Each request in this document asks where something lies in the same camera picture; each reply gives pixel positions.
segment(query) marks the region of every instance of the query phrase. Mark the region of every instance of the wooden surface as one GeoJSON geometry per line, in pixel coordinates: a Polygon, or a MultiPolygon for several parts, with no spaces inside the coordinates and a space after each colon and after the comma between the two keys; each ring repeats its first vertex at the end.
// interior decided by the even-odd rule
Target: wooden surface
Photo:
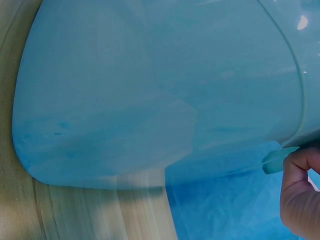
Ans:
{"type": "Polygon", "coordinates": [[[17,71],[40,0],[0,0],[0,240],[177,239],[164,189],[49,186],[15,154],[11,119],[17,71]]]}

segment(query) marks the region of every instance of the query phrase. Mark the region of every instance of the hand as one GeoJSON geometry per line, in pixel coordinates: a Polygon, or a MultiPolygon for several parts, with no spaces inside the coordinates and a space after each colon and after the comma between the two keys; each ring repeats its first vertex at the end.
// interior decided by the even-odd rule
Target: hand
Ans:
{"type": "Polygon", "coordinates": [[[283,162],[280,217],[292,233],[307,240],[320,240],[320,192],[308,170],[320,174],[320,148],[291,153],[283,162]]]}

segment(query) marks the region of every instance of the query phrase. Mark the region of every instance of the wooden table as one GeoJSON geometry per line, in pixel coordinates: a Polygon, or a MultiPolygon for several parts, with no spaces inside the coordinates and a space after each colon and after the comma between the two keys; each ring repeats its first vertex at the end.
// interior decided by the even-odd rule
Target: wooden table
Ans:
{"type": "Polygon", "coordinates": [[[0,239],[177,239],[165,189],[57,187],[33,179],[12,144],[21,54],[40,0],[0,0],[0,239]]]}

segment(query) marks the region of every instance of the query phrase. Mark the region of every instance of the blue cloth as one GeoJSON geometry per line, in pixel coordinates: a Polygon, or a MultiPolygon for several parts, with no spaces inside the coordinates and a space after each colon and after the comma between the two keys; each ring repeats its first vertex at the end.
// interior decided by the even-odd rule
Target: blue cloth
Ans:
{"type": "MultiPolygon", "coordinates": [[[[258,147],[232,156],[221,156],[219,161],[233,157],[234,161],[260,162],[265,155],[266,149],[258,147]]],[[[266,175],[261,168],[257,168],[199,182],[167,186],[178,238],[301,239],[281,223],[279,200],[282,174],[278,172],[266,175]]]]}

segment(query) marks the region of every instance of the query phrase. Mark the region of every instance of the light blue plastic container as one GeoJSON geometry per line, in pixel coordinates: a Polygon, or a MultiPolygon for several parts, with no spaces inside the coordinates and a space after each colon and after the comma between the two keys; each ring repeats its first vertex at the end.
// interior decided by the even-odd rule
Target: light blue plastic container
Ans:
{"type": "Polygon", "coordinates": [[[45,0],[17,79],[18,157],[41,182],[106,189],[261,167],[217,156],[318,135],[319,21],[306,0],[45,0]]]}

